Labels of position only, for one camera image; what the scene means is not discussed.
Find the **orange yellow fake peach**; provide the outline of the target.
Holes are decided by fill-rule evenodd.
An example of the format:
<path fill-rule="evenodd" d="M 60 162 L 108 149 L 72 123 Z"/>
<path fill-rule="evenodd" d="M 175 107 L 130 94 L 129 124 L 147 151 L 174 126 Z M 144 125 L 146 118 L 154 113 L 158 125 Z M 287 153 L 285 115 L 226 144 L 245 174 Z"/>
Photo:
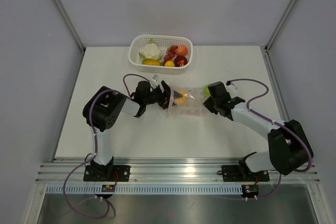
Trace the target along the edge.
<path fill-rule="evenodd" d="M 188 92 L 186 90 L 179 90 L 180 93 L 184 92 L 184 97 L 183 98 L 179 98 L 179 99 L 175 99 L 173 101 L 174 104 L 176 105 L 185 105 L 189 99 L 188 97 Z"/>

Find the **green fake apple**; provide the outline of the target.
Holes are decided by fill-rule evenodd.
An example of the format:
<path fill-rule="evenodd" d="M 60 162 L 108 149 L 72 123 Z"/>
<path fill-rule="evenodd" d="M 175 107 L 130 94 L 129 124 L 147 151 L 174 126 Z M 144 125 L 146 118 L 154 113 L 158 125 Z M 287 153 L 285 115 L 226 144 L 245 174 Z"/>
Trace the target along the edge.
<path fill-rule="evenodd" d="M 207 97 L 210 96 L 210 92 L 209 92 L 208 86 L 206 86 L 206 87 L 204 88 L 204 95 L 207 96 Z"/>

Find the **clear zip top bag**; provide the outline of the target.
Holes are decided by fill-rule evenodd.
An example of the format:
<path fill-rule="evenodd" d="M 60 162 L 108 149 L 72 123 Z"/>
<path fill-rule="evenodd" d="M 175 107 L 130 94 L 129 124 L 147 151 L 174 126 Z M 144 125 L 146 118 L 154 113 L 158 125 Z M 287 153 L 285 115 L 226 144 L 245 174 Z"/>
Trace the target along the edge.
<path fill-rule="evenodd" d="M 206 116 L 210 114 L 203 105 L 209 97 L 205 94 L 204 88 L 172 86 L 170 90 L 173 91 L 173 97 L 169 96 L 172 98 L 172 102 L 168 102 L 166 109 L 169 115 Z"/>

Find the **yellow fake fruit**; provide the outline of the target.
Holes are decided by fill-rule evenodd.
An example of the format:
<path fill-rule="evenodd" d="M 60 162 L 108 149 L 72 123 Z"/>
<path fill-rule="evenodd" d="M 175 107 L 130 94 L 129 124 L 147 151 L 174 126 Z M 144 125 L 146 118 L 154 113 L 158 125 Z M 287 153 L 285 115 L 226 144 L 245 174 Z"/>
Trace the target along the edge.
<path fill-rule="evenodd" d="M 169 60 L 164 64 L 164 66 L 165 67 L 175 67 L 175 63 L 174 63 L 174 61 Z"/>

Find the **dark purple fake fruit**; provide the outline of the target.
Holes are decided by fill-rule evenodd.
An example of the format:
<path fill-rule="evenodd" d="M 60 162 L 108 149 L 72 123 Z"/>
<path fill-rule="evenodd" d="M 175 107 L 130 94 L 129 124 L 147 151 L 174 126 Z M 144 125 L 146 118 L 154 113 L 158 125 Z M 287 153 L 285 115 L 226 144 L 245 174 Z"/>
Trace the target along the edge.
<path fill-rule="evenodd" d="M 175 59 L 174 59 L 174 65 L 176 66 L 176 67 L 183 67 L 183 66 L 185 66 L 185 65 L 187 65 L 188 64 L 188 60 L 187 60 L 187 58 L 185 57 L 185 56 L 181 56 L 181 55 L 179 55 L 179 56 L 177 56 Z"/>

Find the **yellow green fake mango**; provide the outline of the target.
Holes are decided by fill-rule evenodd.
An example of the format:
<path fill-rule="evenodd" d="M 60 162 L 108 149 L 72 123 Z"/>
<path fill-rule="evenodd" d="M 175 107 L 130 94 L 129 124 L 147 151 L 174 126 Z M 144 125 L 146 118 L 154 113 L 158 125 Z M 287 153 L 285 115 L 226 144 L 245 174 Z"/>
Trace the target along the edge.
<path fill-rule="evenodd" d="M 142 64 L 148 66 L 161 66 L 161 63 L 154 59 L 143 59 Z"/>

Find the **red fake fruit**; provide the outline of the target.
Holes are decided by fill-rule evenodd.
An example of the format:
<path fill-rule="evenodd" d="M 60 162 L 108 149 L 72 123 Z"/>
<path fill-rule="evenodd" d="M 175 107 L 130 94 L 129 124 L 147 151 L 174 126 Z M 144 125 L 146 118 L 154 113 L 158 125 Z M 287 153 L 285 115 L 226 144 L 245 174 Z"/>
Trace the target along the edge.
<path fill-rule="evenodd" d="M 172 45 L 166 50 L 166 54 L 163 57 L 162 65 L 165 65 L 167 61 L 173 60 L 173 58 L 176 56 L 177 49 L 177 45 Z"/>

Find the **orange red fake peach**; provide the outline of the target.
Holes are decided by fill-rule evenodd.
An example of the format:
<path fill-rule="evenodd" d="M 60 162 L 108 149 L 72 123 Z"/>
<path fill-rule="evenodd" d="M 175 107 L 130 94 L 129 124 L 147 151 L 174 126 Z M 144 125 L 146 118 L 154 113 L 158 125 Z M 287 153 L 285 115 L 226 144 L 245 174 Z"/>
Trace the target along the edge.
<path fill-rule="evenodd" d="M 178 56 L 186 56 L 188 53 L 188 49 L 185 45 L 179 45 L 176 49 L 176 54 Z"/>

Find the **white fake cauliflower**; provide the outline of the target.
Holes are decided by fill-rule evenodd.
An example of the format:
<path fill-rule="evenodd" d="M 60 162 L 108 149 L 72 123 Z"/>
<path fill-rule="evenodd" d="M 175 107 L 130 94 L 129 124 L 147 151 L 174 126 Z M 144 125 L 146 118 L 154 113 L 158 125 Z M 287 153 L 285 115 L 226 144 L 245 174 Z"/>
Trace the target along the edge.
<path fill-rule="evenodd" d="M 142 59 L 154 59 L 159 61 L 162 58 L 161 49 L 154 43 L 153 39 L 139 49 L 139 57 Z"/>

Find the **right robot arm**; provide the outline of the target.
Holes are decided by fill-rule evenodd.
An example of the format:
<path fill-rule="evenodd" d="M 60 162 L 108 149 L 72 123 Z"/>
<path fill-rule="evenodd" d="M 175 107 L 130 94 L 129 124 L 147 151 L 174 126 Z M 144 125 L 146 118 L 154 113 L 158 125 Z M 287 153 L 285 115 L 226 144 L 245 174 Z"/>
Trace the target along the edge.
<path fill-rule="evenodd" d="M 250 180 L 269 170 L 288 175 L 304 173 L 311 168 L 313 151 L 298 121 L 277 121 L 255 111 L 250 101 L 231 97 L 226 84 L 220 81 L 210 84 L 208 90 L 210 96 L 204 101 L 204 107 L 213 114 L 250 128 L 268 143 L 268 151 L 253 152 L 241 158 L 235 176 Z"/>

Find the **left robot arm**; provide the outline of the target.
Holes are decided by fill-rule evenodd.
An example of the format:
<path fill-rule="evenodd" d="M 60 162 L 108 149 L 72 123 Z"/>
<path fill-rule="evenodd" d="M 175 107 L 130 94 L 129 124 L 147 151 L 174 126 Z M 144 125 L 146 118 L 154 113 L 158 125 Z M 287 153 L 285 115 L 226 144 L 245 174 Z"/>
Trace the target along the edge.
<path fill-rule="evenodd" d="M 120 113 L 135 118 L 141 117 L 146 106 L 158 104 L 163 109 L 175 105 L 186 93 L 175 91 L 165 81 L 150 84 L 140 81 L 134 93 L 129 97 L 108 87 L 101 87 L 85 105 L 82 115 L 91 127 L 94 140 L 94 153 L 90 161 L 85 161 L 85 182 L 127 182 L 130 176 L 129 165 L 114 163 L 111 147 L 110 129 Z"/>

